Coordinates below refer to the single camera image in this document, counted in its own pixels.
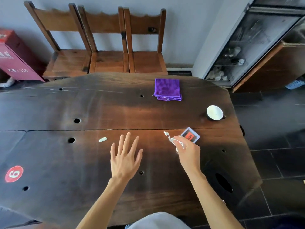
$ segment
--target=purple towel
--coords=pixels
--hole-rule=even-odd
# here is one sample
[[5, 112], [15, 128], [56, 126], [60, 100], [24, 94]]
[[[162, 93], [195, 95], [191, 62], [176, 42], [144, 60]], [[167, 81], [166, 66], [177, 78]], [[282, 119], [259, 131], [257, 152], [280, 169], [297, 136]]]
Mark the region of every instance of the purple towel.
[[155, 93], [157, 100], [182, 100], [178, 79], [155, 79]]

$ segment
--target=white wall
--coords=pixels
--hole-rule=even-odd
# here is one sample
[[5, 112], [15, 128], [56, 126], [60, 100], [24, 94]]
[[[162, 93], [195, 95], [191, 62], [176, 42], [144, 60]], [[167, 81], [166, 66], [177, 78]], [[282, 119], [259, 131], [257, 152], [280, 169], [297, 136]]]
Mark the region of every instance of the white wall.
[[[25, 8], [25, 0], [1, 0], [0, 27], [13, 29], [44, 61], [53, 50]], [[82, 4], [88, 12], [117, 13], [129, 7], [132, 14], [158, 15], [167, 10], [162, 54], [166, 63], [193, 64], [223, 0], [31, 0], [36, 8], [68, 10], [69, 3]], [[84, 49], [78, 33], [52, 32], [62, 49]], [[122, 50], [119, 34], [95, 35], [99, 50]], [[134, 50], [156, 50], [156, 35], [133, 36]]]
[[253, 0], [224, 0], [210, 32], [192, 68], [195, 77], [205, 78], [244, 16], [244, 10]]

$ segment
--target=red box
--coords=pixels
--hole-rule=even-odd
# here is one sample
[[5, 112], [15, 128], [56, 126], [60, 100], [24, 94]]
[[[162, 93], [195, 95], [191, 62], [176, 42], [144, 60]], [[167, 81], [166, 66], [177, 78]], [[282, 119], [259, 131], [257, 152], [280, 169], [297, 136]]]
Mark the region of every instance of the red box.
[[41, 80], [46, 65], [13, 30], [0, 28], [0, 68], [16, 80]]

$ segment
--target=table top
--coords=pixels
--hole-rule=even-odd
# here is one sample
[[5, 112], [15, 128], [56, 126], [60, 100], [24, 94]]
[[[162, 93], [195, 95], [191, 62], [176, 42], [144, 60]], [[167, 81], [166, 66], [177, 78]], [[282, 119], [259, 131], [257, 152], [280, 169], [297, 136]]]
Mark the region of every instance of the table top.
[[[201, 169], [230, 209], [261, 184], [226, 89], [195, 77], [180, 80], [182, 101], [153, 96], [155, 74], [94, 73], [0, 94], [0, 205], [42, 222], [75, 228], [105, 189], [110, 147], [121, 134], [140, 137], [139, 173], [128, 183], [109, 225], [166, 211], [191, 226], [206, 222], [174, 145], [164, 135], [191, 127], [200, 135]], [[225, 115], [208, 120], [206, 108]], [[4, 177], [13, 166], [23, 174]], [[221, 174], [233, 192], [219, 184]]]

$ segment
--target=finger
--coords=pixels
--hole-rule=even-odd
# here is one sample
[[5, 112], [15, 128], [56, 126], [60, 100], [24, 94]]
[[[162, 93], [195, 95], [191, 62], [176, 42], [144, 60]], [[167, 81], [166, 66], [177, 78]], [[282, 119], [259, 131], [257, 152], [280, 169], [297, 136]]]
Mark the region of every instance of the finger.
[[173, 143], [175, 144], [175, 146], [176, 146], [178, 152], [182, 152], [182, 151], [185, 150], [185, 149], [183, 148], [183, 146], [179, 143], [179, 141], [174, 140]]
[[110, 149], [110, 159], [114, 159], [115, 158], [115, 143], [112, 143], [111, 145], [111, 149]]
[[130, 156], [132, 156], [133, 158], [135, 157], [135, 150], [137, 148], [138, 145], [138, 141], [139, 141], [139, 136], [137, 136], [134, 140], [134, 142], [132, 143], [132, 147], [129, 151]]
[[129, 140], [130, 140], [130, 132], [127, 133], [124, 145], [123, 145], [123, 151], [122, 154], [127, 154], [128, 146], [129, 146]]
[[119, 147], [117, 149], [117, 155], [122, 153], [122, 151], [123, 151], [123, 143], [124, 143], [124, 135], [122, 134], [120, 136], [120, 142], [119, 142]]
[[143, 157], [143, 149], [138, 152], [137, 158], [135, 159], [135, 169], [138, 170]]
[[184, 143], [186, 146], [190, 143], [193, 143], [191, 141], [189, 141], [188, 139], [186, 139], [185, 137], [182, 136], [174, 136], [174, 138], [178, 141], [181, 141], [182, 143]]

